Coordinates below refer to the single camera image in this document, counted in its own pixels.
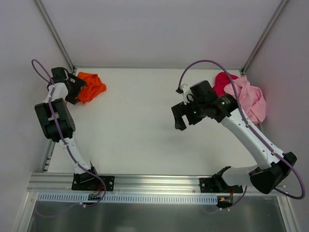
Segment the orange t shirt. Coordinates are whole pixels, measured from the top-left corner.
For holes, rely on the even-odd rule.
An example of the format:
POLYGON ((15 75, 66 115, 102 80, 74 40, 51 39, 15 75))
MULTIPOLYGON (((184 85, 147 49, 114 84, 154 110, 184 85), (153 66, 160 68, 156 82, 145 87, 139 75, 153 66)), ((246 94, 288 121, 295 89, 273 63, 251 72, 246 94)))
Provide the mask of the orange t shirt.
POLYGON ((92 101, 107 90, 107 86, 101 81, 98 74, 79 72, 77 77, 86 82, 86 86, 82 88, 77 97, 82 104, 92 101))

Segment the magenta t shirt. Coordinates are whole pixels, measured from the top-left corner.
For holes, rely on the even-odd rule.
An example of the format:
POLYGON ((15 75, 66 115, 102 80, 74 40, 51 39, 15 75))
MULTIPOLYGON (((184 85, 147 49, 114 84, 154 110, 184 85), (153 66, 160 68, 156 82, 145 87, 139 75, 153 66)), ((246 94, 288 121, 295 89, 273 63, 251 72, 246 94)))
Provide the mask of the magenta t shirt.
POLYGON ((220 72, 215 77, 214 86, 212 89, 216 92, 217 96, 220 97, 225 94, 224 88, 230 84, 230 80, 225 72, 220 72))

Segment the light pink t shirt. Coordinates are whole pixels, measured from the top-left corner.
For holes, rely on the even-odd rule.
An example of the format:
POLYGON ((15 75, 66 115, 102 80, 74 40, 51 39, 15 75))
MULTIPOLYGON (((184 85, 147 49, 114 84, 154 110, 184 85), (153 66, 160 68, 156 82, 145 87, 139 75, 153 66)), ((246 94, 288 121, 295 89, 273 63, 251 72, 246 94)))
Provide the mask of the light pink t shirt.
POLYGON ((260 88, 252 86, 246 76, 231 75, 242 109, 253 124, 266 118, 266 101, 260 88))

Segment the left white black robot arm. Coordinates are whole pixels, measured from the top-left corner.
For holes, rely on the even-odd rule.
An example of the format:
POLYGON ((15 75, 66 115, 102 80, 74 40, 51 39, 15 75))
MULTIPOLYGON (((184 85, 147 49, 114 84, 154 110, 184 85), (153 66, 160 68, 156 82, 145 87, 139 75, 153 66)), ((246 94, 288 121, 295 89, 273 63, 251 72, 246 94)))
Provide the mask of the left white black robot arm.
POLYGON ((72 190, 91 191, 100 186, 95 167, 83 159, 76 144, 74 120, 67 108, 67 103, 76 104, 78 94, 87 83, 68 73, 63 67, 51 70, 52 77, 48 84, 48 95, 44 102, 34 109, 42 131, 47 139, 59 145, 73 165, 72 190))

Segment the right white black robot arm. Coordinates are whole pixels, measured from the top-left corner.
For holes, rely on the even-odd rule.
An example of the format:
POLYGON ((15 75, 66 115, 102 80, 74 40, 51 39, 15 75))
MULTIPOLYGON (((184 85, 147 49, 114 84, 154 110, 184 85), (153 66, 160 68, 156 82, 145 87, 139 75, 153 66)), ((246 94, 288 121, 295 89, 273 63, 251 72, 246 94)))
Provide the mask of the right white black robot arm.
POLYGON ((297 158, 292 152, 284 153, 271 142, 239 111, 236 99, 230 94, 220 97, 204 80, 191 87, 187 84, 177 88, 183 101, 171 108, 175 120, 175 129, 185 130, 186 116, 189 125, 195 125, 209 117, 226 127, 249 151, 256 165, 234 168, 226 166, 214 175, 213 184, 220 192, 231 186, 253 186, 263 194, 269 194, 287 177, 297 158))

